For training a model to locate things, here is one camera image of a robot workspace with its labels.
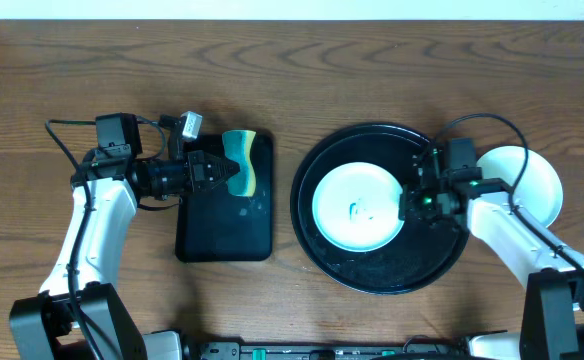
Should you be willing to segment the green yellow sponge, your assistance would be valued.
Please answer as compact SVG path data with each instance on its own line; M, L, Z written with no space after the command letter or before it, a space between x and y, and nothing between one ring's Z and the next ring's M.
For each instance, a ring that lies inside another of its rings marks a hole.
M251 150L256 133L251 130L231 130L222 134L224 154L238 164L238 172L227 180L228 192L237 197L251 197L256 190L256 174Z

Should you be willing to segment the black round tray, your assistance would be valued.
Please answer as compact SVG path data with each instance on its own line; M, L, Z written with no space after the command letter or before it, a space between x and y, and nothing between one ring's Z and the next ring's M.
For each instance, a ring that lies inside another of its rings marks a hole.
M307 256L327 276L371 294L402 294L423 288L458 260L469 233L458 225L409 219L389 244L350 252L331 244L319 231L312 196L329 171L351 162L367 162L388 171L402 185L418 182L412 157L430 139L407 127L368 123L343 128L319 142L301 162L290 195L291 220Z

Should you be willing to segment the light blue plate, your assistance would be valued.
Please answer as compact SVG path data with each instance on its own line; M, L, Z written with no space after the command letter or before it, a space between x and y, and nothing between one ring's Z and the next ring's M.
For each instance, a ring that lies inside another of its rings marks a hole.
M312 197L312 216L320 234L349 252L368 252L389 244L401 231L399 181L384 168L352 162L327 173Z

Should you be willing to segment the white plate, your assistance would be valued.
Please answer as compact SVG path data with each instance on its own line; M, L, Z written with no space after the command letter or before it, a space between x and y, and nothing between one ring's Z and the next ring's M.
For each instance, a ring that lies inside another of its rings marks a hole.
M525 150L519 146L494 148L477 161L486 179L500 178L511 187L520 173ZM514 198L541 224L549 227L560 214L563 187L552 165L541 155L528 151L528 162Z

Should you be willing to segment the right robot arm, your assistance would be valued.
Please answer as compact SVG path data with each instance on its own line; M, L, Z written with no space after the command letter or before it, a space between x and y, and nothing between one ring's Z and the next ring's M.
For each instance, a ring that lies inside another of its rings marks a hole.
M584 255L517 204L506 183L406 185L399 217L450 223L470 233L496 253L525 289L520 332L469 337L469 358L584 359Z

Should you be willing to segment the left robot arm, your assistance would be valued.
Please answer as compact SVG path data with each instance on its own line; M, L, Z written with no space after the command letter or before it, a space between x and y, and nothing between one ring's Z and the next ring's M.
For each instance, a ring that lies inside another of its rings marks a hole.
M38 295L14 302L10 329L23 359L181 359L180 334L142 334L116 291L128 228L144 197L209 191L239 165L201 150L177 160L132 156L84 162L72 220Z

